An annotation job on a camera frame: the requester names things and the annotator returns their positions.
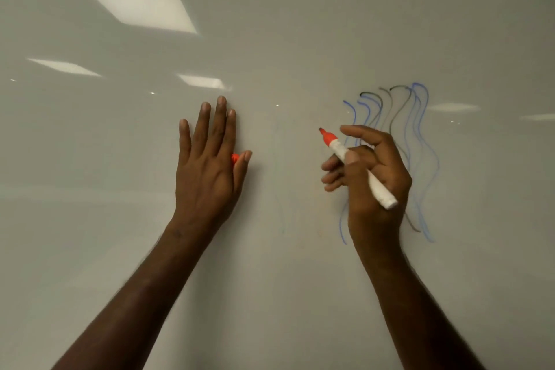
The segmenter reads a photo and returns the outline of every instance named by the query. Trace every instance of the wrist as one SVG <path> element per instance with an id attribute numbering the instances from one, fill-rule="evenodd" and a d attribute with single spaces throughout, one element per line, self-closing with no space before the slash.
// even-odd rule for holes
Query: wrist
<path id="1" fill-rule="evenodd" d="M 351 235 L 355 249 L 365 267 L 382 267 L 405 262 L 399 233 L 391 229 Z"/>
<path id="2" fill-rule="evenodd" d="M 209 226 L 183 223 L 174 217 L 166 226 L 161 239 L 177 248 L 199 247 L 205 249 L 214 238 L 215 233 Z"/>

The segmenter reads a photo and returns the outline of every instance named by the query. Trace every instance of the white marker barrel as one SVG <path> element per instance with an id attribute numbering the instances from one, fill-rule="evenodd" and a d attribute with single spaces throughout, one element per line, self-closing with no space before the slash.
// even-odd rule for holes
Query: white marker barrel
<path id="1" fill-rule="evenodd" d="M 349 151 L 345 145 L 343 145 L 339 139 L 335 141 L 331 141 L 329 147 L 334 152 L 335 155 L 341 160 L 342 163 L 345 163 L 345 154 Z M 372 194 L 376 198 L 376 200 L 383 206 L 385 209 L 390 210 L 392 207 L 398 204 L 397 199 L 393 196 L 393 194 L 384 186 L 384 184 L 378 180 L 376 176 L 374 176 L 370 170 L 368 170 L 368 183 L 370 185 L 370 190 Z"/>

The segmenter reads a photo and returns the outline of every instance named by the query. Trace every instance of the finger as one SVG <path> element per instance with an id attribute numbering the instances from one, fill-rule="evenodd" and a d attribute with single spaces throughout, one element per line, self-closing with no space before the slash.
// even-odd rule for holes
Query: finger
<path id="1" fill-rule="evenodd" d="M 193 134 L 193 143 L 191 145 L 191 156 L 198 158 L 204 152 L 206 146 L 206 138 L 208 137 L 208 123 L 210 122 L 210 104 L 203 102 L 200 107 L 199 118 L 195 126 Z"/>
<path id="2" fill-rule="evenodd" d="M 368 169 L 354 151 L 349 151 L 345 155 L 345 184 L 349 187 L 349 210 L 351 212 L 359 211 L 360 208 L 366 208 L 371 204 L 379 206 L 370 190 Z"/>
<path id="3" fill-rule="evenodd" d="M 345 135 L 360 138 L 374 146 L 378 161 L 388 166 L 403 166 L 401 155 L 390 134 L 362 125 L 343 125 L 339 128 Z"/>
<path id="4" fill-rule="evenodd" d="M 334 190 L 336 190 L 338 187 L 344 186 L 347 183 L 345 183 L 345 178 L 341 177 L 339 179 L 337 179 L 336 181 L 334 181 L 332 184 L 327 184 L 323 187 L 323 189 L 327 192 L 333 192 Z"/>
<path id="5" fill-rule="evenodd" d="M 220 150 L 221 142 L 224 139 L 226 120 L 227 100 L 223 95 L 220 95 L 216 103 L 216 113 L 214 114 L 212 129 L 210 130 L 210 135 L 208 136 L 208 141 L 206 142 L 205 151 L 210 155 L 216 155 Z"/>
<path id="6" fill-rule="evenodd" d="M 337 156 L 333 154 L 326 161 L 324 161 L 324 163 L 322 164 L 322 170 L 324 171 L 333 170 L 339 164 L 341 164 L 341 161 L 339 161 L 339 158 L 337 158 Z"/>
<path id="7" fill-rule="evenodd" d="M 185 164 L 191 155 L 191 131 L 189 122 L 185 119 L 179 121 L 179 163 Z"/>
<path id="8" fill-rule="evenodd" d="M 243 182 L 245 181 L 246 172 L 249 168 L 250 157 L 252 155 L 252 151 L 243 152 L 233 167 L 233 191 L 237 195 L 240 195 L 243 190 Z"/>
<path id="9" fill-rule="evenodd" d="M 324 184 L 331 184 L 342 175 L 343 175 L 343 167 L 340 167 L 336 170 L 330 171 L 328 174 L 322 177 L 321 182 Z"/>
<path id="10" fill-rule="evenodd" d="M 356 148 L 350 149 L 360 156 L 367 169 L 372 170 L 378 164 L 376 153 L 368 145 L 358 145 Z"/>
<path id="11" fill-rule="evenodd" d="M 235 139 L 237 135 L 237 113 L 235 110 L 229 110 L 227 121 L 225 123 L 224 140 L 221 142 L 220 153 L 218 156 L 229 158 L 235 149 Z"/>

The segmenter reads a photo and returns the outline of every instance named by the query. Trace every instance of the whiteboard marker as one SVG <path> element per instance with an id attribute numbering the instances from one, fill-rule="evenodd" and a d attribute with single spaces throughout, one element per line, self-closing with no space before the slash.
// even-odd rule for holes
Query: whiteboard marker
<path id="1" fill-rule="evenodd" d="M 319 128 L 319 130 L 323 136 L 323 142 L 331 148 L 342 163 L 345 163 L 345 154 L 349 151 L 349 149 L 346 148 L 339 139 L 337 139 L 336 135 L 326 132 L 322 128 Z M 397 199 L 395 199 L 387 187 L 385 187 L 384 184 L 370 172 L 370 170 L 368 170 L 368 183 L 372 194 L 381 206 L 390 210 L 392 207 L 397 205 Z"/>

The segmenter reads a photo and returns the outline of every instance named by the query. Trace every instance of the orange marker cap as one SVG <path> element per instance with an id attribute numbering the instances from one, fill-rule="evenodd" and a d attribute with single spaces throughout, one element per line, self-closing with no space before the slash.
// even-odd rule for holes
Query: orange marker cap
<path id="1" fill-rule="evenodd" d="M 331 134 L 331 133 L 329 133 L 329 132 L 326 132 L 326 131 L 325 131 L 324 129 L 322 129 L 321 127 L 318 128 L 318 130 L 320 131 L 320 133 L 321 133 L 322 136 L 323 136 L 323 142 L 324 142 L 326 145 L 328 145 L 328 146 L 330 145 L 331 142 L 333 142 L 333 141 L 335 141 L 335 140 L 337 139 L 337 136 L 336 136 L 336 135 Z"/>

